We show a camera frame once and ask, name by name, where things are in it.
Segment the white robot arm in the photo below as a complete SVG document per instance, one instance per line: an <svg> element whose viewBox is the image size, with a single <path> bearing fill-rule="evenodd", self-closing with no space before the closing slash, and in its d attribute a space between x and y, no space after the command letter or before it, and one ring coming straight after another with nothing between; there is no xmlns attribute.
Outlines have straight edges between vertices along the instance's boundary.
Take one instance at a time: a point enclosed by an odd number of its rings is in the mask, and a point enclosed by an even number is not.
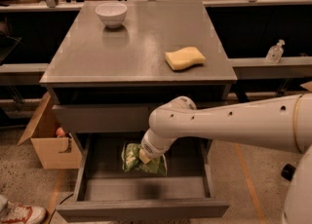
<svg viewBox="0 0 312 224"><path fill-rule="evenodd" d="M182 137L201 137L303 155L285 199L282 224L312 224L312 94L198 109L186 96L156 108L141 141L148 163Z"/></svg>

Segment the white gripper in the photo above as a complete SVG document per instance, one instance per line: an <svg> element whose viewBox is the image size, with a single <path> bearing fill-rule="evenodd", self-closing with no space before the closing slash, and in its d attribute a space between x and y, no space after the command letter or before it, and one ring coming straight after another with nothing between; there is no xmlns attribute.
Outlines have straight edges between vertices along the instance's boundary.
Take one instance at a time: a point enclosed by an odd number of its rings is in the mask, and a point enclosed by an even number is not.
<svg viewBox="0 0 312 224"><path fill-rule="evenodd" d="M139 158L144 164L148 164L151 159L159 158L164 154L162 149L154 147L148 140L141 142L141 149L139 150Z"/></svg>

